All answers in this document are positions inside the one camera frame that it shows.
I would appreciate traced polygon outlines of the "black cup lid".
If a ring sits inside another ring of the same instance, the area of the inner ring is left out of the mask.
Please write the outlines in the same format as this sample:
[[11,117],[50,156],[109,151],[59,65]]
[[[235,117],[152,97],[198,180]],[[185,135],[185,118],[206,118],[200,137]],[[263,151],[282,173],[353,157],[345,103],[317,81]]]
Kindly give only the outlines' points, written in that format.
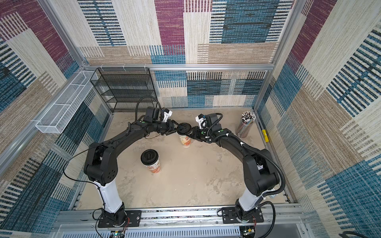
[[141,154],[141,162],[145,166],[152,166],[159,160],[159,154],[156,150],[148,149]]
[[189,123],[180,123],[177,126],[177,134],[188,136],[192,132],[192,126]]

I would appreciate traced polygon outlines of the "paper milk tea cup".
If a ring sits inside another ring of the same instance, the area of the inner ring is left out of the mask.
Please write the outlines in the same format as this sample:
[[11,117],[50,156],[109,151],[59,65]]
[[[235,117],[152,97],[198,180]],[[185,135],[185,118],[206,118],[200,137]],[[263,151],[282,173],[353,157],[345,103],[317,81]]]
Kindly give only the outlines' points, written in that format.
[[191,146],[191,138],[187,135],[180,135],[180,141],[184,148],[189,148]]
[[160,167],[160,161],[158,160],[158,162],[156,162],[154,165],[152,166],[146,166],[153,174],[155,173],[158,173],[161,171],[161,167]]

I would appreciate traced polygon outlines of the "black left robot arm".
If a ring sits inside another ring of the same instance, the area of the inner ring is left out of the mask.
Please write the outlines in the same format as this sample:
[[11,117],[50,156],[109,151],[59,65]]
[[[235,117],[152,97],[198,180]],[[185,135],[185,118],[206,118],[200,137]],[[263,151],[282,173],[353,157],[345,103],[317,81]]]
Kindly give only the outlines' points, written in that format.
[[129,219],[116,186],[118,174],[118,156],[136,141],[145,138],[152,132],[159,135],[175,133],[175,123],[169,118],[172,111],[148,107],[145,115],[135,117],[128,128],[115,137],[104,142],[95,142],[86,150],[87,156],[83,172],[87,175],[86,183],[96,187],[102,200],[101,215],[96,219],[96,228],[126,227]]

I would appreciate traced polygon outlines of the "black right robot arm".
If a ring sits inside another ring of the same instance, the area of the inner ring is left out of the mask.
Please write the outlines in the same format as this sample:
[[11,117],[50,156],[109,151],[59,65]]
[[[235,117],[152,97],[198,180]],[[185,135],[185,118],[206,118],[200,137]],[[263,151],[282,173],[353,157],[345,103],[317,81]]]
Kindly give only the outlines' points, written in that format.
[[255,214],[261,208],[270,205],[272,208],[272,221],[269,229],[261,235],[268,237],[275,226],[275,205],[265,201],[270,195],[277,195],[284,191],[285,175],[281,168],[274,163],[268,150],[259,150],[243,142],[231,130],[223,129],[220,121],[221,113],[195,117],[197,126],[191,129],[190,137],[200,142],[217,144],[236,156],[243,165],[244,182],[246,189],[243,195],[236,200],[235,213],[238,222],[246,223],[256,221]]

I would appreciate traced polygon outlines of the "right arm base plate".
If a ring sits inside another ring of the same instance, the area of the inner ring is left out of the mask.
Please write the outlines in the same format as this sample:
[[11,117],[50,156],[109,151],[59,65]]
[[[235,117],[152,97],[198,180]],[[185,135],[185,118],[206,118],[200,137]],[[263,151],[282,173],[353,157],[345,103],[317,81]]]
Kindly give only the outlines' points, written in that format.
[[263,214],[260,209],[244,211],[240,207],[223,207],[217,211],[217,215],[222,217],[224,224],[233,223],[262,223]]

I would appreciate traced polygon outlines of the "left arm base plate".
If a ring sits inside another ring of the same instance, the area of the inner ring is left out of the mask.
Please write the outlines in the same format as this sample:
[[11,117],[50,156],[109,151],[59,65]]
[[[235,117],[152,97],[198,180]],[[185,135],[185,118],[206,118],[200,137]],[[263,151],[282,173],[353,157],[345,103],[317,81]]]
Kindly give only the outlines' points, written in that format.
[[117,213],[103,212],[97,228],[124,228],[140,225],[141,210],[120,210]]

